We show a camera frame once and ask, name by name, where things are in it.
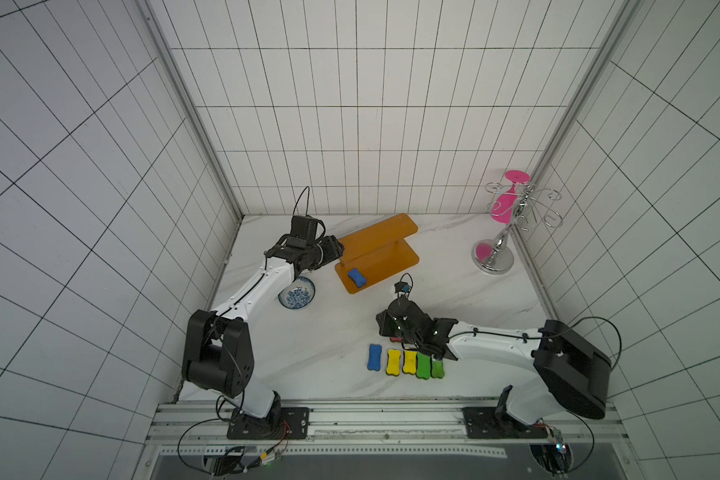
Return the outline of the aluminium mounting rail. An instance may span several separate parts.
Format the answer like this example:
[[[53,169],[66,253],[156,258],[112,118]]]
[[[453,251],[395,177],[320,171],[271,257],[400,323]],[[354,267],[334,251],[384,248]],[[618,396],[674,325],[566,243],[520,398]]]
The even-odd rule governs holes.
[[[492,398],[436,400],[291,400],[279,426],[267,430],[252,422],[228,420],[228,407],[212,401],[158,407],[145,444],[163,455],[221,455],[243,446],[254,455],[268,448],[288,455],[467,455],[505,459],[512,447],[550,444],[562,439],[583,459],[591,447],[626,442],[612,407],[600,421],[570,413],[543,419],[502,437],[492,429]]]

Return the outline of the blue floral plate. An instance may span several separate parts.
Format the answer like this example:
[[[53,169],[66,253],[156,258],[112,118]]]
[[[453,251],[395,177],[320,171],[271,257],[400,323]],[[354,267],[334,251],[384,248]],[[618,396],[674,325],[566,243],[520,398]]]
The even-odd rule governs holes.
[[[278,295],[280,304],[290,310],[299,310],[308,306],[314,299],[316,287],[306,277],[299,276],[291,285],[282,290]]]

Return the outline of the green eraser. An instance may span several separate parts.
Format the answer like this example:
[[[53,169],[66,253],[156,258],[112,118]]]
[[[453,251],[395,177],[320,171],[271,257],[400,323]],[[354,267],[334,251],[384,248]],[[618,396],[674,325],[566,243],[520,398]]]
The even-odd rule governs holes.
[[[432,359],[430,362],[430,365],[431,365],[430,376],[433,379],[444,379],[445,378],[444,362],[442,360]]]
[[[420,352],[416,353],[416,371],[418,379],[429,380],[431,378],[431,358]]]

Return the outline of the yellow eraser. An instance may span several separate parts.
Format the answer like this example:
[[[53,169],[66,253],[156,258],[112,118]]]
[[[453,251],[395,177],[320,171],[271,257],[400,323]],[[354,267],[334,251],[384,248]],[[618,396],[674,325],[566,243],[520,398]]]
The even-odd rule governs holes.
[[[402,372],[408,375],[415,375],[417,372],[417,353],[415,351],[406,350],[403,354]]]
[[[401,374],[402,351],[398,349],[387,350],[387,363],[385,373],[389,376],[399,376]]]

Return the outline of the chrome glass holder stand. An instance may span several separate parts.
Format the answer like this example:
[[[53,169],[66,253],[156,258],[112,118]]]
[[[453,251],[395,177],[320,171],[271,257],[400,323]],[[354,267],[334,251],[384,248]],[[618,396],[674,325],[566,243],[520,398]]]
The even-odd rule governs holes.
[[[484,189],[492,195],[487,207],[487,213],[491,218],[494,201],[501,193],[508,190],[510,185],[511,183],[506,179],[505,183],[490,182],[484,186]],[[509,240],[513,230],[528,231],[532,220],[541,221],[544,226],[551,229],[557,229],[563,224],[563,215],[552,207],[555,202],[563,198],[559,190],[539,188],[531,182],[530,177],[530,181],[518,186],[516,192],[518,197],[510,224],[505,225],[492,218],[502,226],[502,229],[494,238],[480,240],[472,247],[471,259],[483,273],[503,275],[512,269],[515,257],[509,248]]]

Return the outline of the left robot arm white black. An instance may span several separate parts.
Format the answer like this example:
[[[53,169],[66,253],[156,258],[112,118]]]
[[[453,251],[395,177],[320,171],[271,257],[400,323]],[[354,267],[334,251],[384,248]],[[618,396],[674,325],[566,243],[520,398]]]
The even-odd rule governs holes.
[[[278,394],[254,375],[250,322],[304,271],[341,258],[344,246],[326,233],[322,221],[293,215],[290,231],[263,253],[260,267],[229,299],[209,311],[198,310],[187,325],[181,377],[230,400],[246,416],[277,416]]]

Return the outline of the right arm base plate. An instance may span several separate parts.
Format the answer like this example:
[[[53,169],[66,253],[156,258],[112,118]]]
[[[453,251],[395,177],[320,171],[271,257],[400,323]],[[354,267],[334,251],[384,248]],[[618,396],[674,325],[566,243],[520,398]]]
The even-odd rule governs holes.
[[[541,440],[548,438],[543,427],[525,425],[495,407],[464,407],[462,409],[466,435],[478,440]]]

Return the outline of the two-tier wooden shelf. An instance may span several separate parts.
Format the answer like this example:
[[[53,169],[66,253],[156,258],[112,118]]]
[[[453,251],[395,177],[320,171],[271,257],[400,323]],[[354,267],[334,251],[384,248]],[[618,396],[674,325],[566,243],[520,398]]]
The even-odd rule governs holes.
[[[340,238],[344,253],[335,270],[346,291],[356,294],[417,265],[419,256],[406,241],[417,232],[418,226],[409,215],[397,214]],[[361,289],[348,277],[353,268],[367,279]]]

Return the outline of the pink wine glass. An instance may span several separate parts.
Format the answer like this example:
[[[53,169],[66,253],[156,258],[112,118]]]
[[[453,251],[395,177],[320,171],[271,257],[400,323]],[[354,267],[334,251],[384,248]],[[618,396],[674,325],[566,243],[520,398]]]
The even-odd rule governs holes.
[[[508,190],[501,193],[494,201],[491,216],[497,222],[509,225],[512,220],[514,204],[518,197],[516,189],[518,186],[527,184],[530,181],[530,175],[524,171],[510,170],[505,173],[505,178],[511,185]]]

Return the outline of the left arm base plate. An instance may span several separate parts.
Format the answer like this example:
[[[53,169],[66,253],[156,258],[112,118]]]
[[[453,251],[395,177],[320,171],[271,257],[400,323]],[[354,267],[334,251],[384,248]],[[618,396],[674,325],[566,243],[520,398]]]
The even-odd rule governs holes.
[[[303,440],[307,437],[311,410],[306,407],[274,408],[266,417],[241,414],[228,426],[229,440]]]

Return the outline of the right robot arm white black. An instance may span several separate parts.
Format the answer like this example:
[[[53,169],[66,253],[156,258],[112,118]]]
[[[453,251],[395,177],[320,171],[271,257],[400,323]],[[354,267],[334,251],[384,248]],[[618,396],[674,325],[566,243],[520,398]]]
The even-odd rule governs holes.
[[[452,318],[432,318],[402,296],[376,315],[379,334],[414,346],[433,360],[484,360],[533,374],[502,391],[500,404],[515,421],[531,425],[562,411],[592,420],[605,417],[612,362],[553,319],[537,329],[486,328]]]

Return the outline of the blue eraser top shelf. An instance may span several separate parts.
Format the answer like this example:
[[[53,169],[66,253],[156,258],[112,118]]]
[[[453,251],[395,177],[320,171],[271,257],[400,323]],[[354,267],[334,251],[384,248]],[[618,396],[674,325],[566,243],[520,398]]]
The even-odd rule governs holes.
[[[370,344],[368,349],[367,369],[369,371],[381,370],[382,347],[378,344]]]

